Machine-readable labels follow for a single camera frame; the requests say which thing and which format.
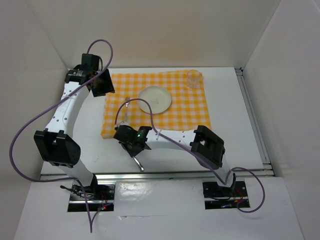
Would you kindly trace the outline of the silver table knife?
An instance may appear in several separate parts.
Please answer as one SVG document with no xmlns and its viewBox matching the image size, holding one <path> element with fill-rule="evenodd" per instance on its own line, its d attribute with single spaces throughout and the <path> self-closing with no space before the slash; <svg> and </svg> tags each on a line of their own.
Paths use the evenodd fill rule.
<svg viewBox="0 0 320 240">
<path fill-rule="evenodd" d="M 139 167 L 140 172 L 144 172 L 145 169 L 142 166 L 142 164 L 139 162 L 139 160 L 135 156 L 133 156 L 132 158 L 135 161 L 135 163 L 137 164 L 137 166 Z"/>
</svg>

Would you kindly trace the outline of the silver fork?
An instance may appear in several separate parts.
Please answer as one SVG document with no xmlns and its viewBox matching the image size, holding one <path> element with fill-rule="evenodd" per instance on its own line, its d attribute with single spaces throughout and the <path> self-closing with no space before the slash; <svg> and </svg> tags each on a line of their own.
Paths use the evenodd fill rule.
<svg viewBox="0 0 320 240">
<path fill-rule="evenodd" d="M 129 106 L 129 103 L 130 103 L 130 99 L 131 97 L 130 96 L 127 96 L 125 98 L 125 113 L 124 113 L 124 120 L 123 122 L 128 125 L 128 106 Z"/>
</svg>

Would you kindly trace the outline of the cream round plate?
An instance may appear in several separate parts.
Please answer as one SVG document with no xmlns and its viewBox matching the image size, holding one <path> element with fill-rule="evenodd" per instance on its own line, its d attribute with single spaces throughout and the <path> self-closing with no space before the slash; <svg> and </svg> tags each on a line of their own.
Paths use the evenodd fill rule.
<svg viewBox="0 0 320 240">
<path fill-rule="evenodd" d="M 169 109 L 172 103 L 172 96 L 167 89 L 161 86 L 148 86 L 139 94 L 150 105 L 153 114 L 161 114 Z"/>
</svg>

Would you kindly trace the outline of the yellow white checkered cloth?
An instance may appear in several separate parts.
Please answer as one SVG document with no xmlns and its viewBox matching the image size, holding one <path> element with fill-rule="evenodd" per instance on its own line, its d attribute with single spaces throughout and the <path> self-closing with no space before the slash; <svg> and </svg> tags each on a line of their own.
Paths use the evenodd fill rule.
<svg viewBox="0 0 320 240">
<path fill-rule="evenodd" d="M 157 73 L 114 73 L 111 76 L 115 93 L 105 98 L 101 136 L 111 139 L 115 134 L 115 124 L 124 120 L 125 98 L 130 97 L 127 121 L 138 130 L 150 126 L 153 120 L 157 129 L 184 131 L 194 130 L 198 125 L 211 127 L 205 96 L 203 78 L 200 88 L 187 87 L 187 70 Z M 139 108 L 139 93 L 147 87 L 159 86 L 167 89 L 172 97 L 168 110 L 149 115 Z"/>
</svg>

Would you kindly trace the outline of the clear plastic cup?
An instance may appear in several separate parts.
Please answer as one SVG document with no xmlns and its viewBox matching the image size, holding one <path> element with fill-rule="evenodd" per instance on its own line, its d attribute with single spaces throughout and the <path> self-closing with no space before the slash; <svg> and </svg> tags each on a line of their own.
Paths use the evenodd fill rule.
<svg viewBox="0 0 320 240">
<path fill-rule="evenodd" d="M 187 72 L 187 87 L 190 89 L 198 89 L 201 87 L 202 74 L 195 69 Z"/>
</svg>

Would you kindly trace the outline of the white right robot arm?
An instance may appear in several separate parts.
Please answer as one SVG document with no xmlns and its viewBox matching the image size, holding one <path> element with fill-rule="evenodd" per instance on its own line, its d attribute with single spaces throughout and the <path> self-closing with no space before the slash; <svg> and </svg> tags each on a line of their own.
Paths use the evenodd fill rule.
<svg viewBox="0 0 320 240">
<path fill-rule="evenodd" d="M 225 143 L 204 125 L 195 130 L 175 131 L 154 130 L 150 126 L 135 130 L 122 124 L 115 127 L 113 138 L 132 158 L 144 150 L 186 151 L 215 175 L 220 194 L 230 196 L 236 189 L 236 176 L 227 162 Z"/>
</svg>

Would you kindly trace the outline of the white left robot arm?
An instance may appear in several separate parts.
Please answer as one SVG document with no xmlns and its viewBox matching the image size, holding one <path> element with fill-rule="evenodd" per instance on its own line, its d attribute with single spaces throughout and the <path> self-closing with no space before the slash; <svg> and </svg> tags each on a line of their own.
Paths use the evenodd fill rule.
<svg viewBox="0 0 320 240">
<path fill-rule="evenodd" d="M 96 176 L 80 160 L 81 148 L 73 140 L 73 131 L 82 104 L 89 94 L 101 97 L 115 91 L 109 71 L 99 71 L 100 62 L 98 55 L 82 54 L 81 64 L 65 76 L 61 97 L 63 103 L 58 105 L 44 130 L 37 130 L 33 136 L 42 159 L 60 168 L 68 177 L 76 178 L 71 191 L 81 192 L 88 200 L 97 197 L 101 187 Z"/>
</svg>

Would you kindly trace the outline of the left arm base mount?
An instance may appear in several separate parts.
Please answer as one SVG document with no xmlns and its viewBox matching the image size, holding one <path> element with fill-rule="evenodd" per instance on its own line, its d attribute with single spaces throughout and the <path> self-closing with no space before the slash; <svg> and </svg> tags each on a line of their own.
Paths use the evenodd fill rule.
<svg viewBox="0 0 320 240">
<path fill-rule="evenodd" d="M 86 212 L 85 195 L 77 185 L 66 187 L 60 185 L 60 188 L 70 192 L 67 211 L 70 213 Z M 85 188 L 88 209 L 90 212 L 100 210 L 102 212 L 114 211 L 115 184 L 102 184 L 98 186 L 95 193 Z"/>
</svg>

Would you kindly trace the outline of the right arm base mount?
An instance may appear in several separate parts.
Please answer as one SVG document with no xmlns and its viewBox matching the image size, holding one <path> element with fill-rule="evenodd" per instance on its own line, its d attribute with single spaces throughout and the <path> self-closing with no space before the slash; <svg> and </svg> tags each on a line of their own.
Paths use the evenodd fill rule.
<svg viewBox="0 0 320 240">
<path fill-rule="evenodd" d="M 250 202 L 244 181 L 236 181 L 234 189 L 219 186 L 216 182 L 203 182 L 206 210 L 249 208 Z"/>
</svg>

